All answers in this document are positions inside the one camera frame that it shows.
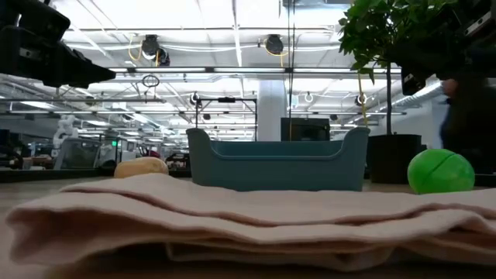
white robot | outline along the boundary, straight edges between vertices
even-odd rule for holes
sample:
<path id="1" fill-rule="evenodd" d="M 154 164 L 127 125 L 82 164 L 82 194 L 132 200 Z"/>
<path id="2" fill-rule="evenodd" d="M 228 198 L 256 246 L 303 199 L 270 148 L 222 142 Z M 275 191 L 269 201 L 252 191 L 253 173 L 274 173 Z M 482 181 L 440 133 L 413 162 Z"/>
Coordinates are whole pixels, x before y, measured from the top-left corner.
<path id="1" fill-rule="evenodd" d="M 77 138 L 79 136 L 78 129 L 73 127 L 74 115 L 62 115 L 58 122 L 58 129 L 53 135 L 52 158 L 57 157 L 60 147 L 66 138 Z"/>

black monitor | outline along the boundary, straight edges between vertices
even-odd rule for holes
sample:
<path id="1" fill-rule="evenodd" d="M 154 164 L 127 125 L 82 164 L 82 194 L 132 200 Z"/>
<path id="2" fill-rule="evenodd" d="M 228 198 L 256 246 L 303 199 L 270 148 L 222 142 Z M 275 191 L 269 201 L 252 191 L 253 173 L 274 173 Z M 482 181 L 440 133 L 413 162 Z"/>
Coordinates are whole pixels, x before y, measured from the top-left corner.
<path id="1" fill-rule="evenodd" d="M 281 141 L 290 141 L 289 118 L 281 118 Z M 291 119 L 291 141 L 329 141 L 329 119 Z"/>

tree trunk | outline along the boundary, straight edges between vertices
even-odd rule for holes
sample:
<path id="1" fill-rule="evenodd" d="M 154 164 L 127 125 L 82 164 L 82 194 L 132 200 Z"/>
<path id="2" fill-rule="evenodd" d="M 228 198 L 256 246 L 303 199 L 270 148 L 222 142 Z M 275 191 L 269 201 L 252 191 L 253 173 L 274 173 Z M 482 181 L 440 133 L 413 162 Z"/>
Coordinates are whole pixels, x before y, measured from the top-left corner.
<path id="1" fill-rule="evenodd" d="M 391 63 L 387 63 L 387 71 L 386 71 L 386 78 L 387 78 L 387 115 L 386 115 L 386 133 L 388 135 L 392 135 L 391 131 L 391 113 L 393 111 L 393 106 L 391 104 Z"/>

black plant pot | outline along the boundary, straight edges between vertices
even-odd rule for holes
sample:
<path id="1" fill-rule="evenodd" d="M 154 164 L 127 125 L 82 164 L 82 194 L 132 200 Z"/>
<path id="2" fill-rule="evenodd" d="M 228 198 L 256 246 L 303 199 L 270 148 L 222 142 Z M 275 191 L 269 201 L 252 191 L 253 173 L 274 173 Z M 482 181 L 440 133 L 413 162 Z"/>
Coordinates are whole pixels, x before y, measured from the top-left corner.
<path id="1" fill-rule="evenodd" d="M 367 148 L 367 166 L 373 183 L 407 184 L 410 161 L 422 150 L 418 135 L 371 136 Z"/>

white column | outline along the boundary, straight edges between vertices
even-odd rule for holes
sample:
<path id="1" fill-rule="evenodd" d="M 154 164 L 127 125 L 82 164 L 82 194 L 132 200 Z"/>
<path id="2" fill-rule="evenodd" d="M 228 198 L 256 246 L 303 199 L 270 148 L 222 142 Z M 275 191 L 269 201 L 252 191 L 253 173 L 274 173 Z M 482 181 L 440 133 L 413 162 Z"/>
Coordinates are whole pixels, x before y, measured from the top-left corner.
<path id="1" fill-rule="evenodd" d="M 260 81 L 258 89 L 259 141 L 281 141 L 281 118 L 287 117 L 284 81 Z"/>

